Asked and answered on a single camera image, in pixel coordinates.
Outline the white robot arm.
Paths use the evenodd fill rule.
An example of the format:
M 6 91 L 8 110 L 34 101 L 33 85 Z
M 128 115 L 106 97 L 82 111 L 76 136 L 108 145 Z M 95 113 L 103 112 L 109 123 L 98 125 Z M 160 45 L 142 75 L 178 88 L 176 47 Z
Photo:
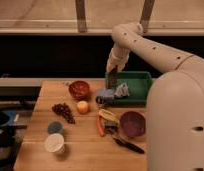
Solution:
M 113 28 L 107 71 L 135 53 L 161 72 L 146 102 L 147 171 L 204 171 L 204 59 L 143 36 L 139 23 Z

